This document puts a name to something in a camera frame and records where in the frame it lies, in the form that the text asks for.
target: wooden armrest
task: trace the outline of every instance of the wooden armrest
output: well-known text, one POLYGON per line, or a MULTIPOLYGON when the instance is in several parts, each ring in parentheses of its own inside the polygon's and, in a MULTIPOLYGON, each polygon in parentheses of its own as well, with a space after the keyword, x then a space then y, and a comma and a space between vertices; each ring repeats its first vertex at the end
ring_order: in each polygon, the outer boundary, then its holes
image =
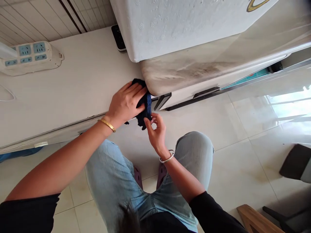
POLYGON ((285 233, 249 205, 239 206, 237 211, 249 233, 285 233))

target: jeans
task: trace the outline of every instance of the jeans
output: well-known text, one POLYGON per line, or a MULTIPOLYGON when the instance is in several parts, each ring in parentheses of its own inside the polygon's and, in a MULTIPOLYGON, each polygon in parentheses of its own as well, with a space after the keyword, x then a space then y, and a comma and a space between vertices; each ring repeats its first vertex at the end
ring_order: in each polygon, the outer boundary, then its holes
MULTIPOLYGON (((213 161, 211 140, 200 132, 190 132, 178 139, 175 158, 191 172, 207 190, 213 161)), ((134 179, 133 164, 119 147, 105 140, 86 165, 91 193, 109 233, 117 232, 122 217, 119 204, 129 201, 140 220, 159 212, 170 212, 189 230, 198 232, 198 221, 167 174, 152 194, 144 192, 134 179)))

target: bracelet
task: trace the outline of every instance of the bracelet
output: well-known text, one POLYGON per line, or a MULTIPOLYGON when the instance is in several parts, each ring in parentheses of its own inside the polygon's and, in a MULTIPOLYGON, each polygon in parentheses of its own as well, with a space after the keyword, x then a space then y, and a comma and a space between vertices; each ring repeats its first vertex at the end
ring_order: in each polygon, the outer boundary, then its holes
POLYGON ((171 155, 171 157, 169 157, 167 160, 164 160, 164 161, 162 161, 162 159, 160 158, 160 162, 161 162, 161 163, 166 163, 166 162, 170 161, 170 160, 174 157, 174 155, 175 155, 174 150, 168 150, 168 151, 172 151, 172 152, 173 152, 172 155, 171 155))
POLYGON ((116 132, 115 128, 109 122, 105 121, 104 119, 99 119, 98 121, 103 122, 105 125, 107 125, 109 128, 111 128, 114 133, 116 132))

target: white cable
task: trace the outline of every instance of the white cable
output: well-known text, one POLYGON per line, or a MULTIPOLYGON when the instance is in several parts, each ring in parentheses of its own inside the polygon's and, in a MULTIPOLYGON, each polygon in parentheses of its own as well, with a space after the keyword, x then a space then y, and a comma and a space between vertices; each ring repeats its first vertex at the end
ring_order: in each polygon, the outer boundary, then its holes
POLYGON ((0 100, 1 102, 9 102, 9 101, 12 101, 12 100, 15 100, 16 99, 16 97, 15 97, 15 95, 11 92, 11 91, 9 91, 4 85, 2 85, 2 84, 0 84, 4 89, 6 89, 7 90, 7 92, 9 92, 10 94, 11 94, 11 96, 13 96, 13 99, 10 99, 10 100, 0 100))

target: woman's left hand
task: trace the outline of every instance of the woman's left hand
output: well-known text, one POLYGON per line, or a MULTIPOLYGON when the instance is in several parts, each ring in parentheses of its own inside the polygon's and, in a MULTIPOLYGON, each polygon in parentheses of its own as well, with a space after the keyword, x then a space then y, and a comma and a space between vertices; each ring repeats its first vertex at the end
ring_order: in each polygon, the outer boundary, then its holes
POLYGON ((132 82, 125 84, 113 95, 109 111, 103 117, 114 128, 120 127, 145 109, 144 104, 138 108, 136 106, 139 100, 147 93, 148 89, 146 87, 143 88, 138 83, 132 86, 131 84, 132 82))

